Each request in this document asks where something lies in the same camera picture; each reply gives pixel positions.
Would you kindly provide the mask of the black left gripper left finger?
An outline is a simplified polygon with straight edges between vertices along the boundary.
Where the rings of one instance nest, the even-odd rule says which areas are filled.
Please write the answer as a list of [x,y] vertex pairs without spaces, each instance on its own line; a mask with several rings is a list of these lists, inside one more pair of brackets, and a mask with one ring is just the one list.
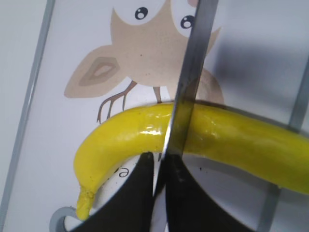
[[150,231],[154,205],[153,177],[153,153],[143,153],[127,181],[103,207],[78,226],[77,231]]

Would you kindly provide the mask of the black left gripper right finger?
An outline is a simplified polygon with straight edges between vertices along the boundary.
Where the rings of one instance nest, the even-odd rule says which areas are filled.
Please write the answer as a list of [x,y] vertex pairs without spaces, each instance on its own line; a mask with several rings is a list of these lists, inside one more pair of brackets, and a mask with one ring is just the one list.
[[220,207],[195,181],[181,157],[164,159],[170,232],[251,232]]

